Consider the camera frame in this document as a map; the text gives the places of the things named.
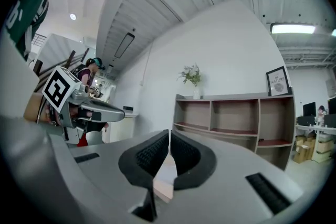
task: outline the white vase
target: white vase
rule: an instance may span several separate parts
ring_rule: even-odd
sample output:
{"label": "white vase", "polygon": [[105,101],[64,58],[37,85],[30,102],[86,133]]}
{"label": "white vase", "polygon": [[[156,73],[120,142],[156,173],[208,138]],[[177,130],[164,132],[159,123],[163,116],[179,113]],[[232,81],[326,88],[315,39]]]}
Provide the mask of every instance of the white vase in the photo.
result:
{"label": "white vase", "polygon": [[199,89],[198,86],[195,87],[194,89],[194,97],[193,97],[194,100],[199,100],[201,99],[201,91]]}

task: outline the person with backpack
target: person with backpack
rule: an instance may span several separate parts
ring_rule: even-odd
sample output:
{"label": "person with backpack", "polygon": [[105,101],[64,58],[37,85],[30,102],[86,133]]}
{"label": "person with backpack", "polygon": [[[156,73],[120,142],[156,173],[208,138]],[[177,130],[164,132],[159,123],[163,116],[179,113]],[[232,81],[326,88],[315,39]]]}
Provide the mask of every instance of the person with backpack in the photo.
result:
{"label": "person with backpack", "polygon": [[105,67],[100,58],[88,59],[85,65],[79,65],[72,73],[78,78],[84,85],[89,86],[89,92],[99,97],[100,92],[95,91],[91,88],[93,78],[96,72],[101,69],[104,70]]}

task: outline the green shirt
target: green shirt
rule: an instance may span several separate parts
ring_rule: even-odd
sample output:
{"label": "green shirt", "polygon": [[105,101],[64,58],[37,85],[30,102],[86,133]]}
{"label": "green shirt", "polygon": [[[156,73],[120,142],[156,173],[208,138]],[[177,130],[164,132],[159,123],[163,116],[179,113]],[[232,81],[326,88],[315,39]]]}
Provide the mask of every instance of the green shirt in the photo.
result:
{"label": "green shirt", "polygon": [[31,41],[46,17],[48,6],[48,0],[17,0],[9,11],[5,21],[6,30],[20,54],[25,58],[28,57],[27,52],[31,47],[31,44],[26,44],[26,35],[29,35],[28,40]]}

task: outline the picture frame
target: picture frame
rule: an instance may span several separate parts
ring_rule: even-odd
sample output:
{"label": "picture frame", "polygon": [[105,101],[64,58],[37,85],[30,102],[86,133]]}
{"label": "picture frame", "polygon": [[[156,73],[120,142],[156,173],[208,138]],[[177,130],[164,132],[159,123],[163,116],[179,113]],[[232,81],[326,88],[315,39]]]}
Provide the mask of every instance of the picture frame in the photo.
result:
{"label": "picture frame", "polygon": [[266,77],[268,84],[268,96],[292,94],[284,66],[267,72]]}

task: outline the potted plant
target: potted plant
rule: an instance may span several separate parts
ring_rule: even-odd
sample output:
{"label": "potted plant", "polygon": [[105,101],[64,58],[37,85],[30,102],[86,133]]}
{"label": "potted plant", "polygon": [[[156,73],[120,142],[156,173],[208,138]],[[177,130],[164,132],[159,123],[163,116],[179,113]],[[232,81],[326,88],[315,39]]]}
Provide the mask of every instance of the potted plant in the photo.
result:
{"label": "potted plant", "polygon": [[193,65],[192,67],[184,67],[184,71],[179,73],[180,76],[177,78],[184,78],[183,82],[184,84],[187,81],[190,81],[193,85],[195,85],[194,90],[194,100],[198,100],[201,98],[200,89],[198,87],[198,84],[201,82],[201,75],[200,75],[200,69],[198,68],[197,64]]}

